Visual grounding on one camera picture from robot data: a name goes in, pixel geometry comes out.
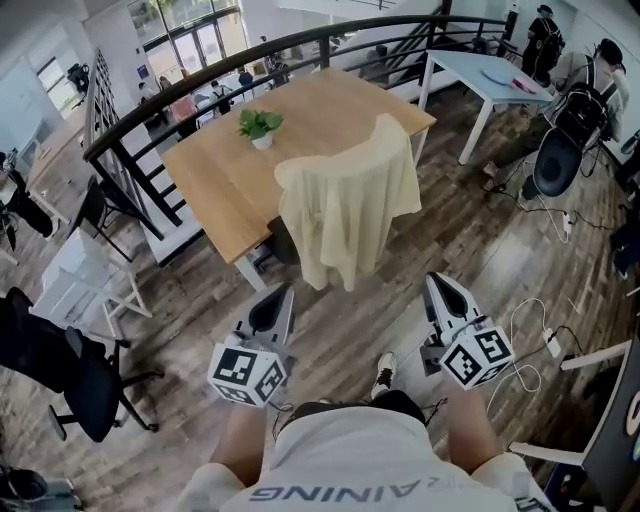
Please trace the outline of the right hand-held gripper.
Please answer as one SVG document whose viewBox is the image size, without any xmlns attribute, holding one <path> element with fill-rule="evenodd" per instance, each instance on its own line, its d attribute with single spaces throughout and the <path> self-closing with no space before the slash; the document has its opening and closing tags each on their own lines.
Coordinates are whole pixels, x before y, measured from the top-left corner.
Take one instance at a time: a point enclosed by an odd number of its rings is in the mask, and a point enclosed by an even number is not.
<svg viewBox="0 0 640 512">
<path fill-rule="evenodd" d="M 420 347 L 426 376 L 442 371 L 461 388 L 470 390 L 494 379 L 515 361 L 504 329 L 475 320 L 482 316 L 479 306 L 457 281 L 429 272 L 423 298 L 427 319 L 441 330 L 430 334 Z M 467 323 L 450 329 L 449 323 L 459 322 Z"/>
</svg>

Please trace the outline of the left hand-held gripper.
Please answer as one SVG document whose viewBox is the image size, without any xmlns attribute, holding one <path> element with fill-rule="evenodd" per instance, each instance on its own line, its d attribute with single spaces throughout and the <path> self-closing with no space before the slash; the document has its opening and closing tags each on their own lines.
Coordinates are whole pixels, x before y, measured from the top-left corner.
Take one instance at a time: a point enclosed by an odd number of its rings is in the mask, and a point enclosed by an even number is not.
<svg viewBox="0 0 640 512">
<path fill-rule="evenodd" d="M 287 347 L 294 322 L 293 287 L 275 284 L 249 301 L 239 320 L 214 346 L 207 382 L 227 400 L 264 408 L 287 384 L 293 358 Z"/>
</svg>

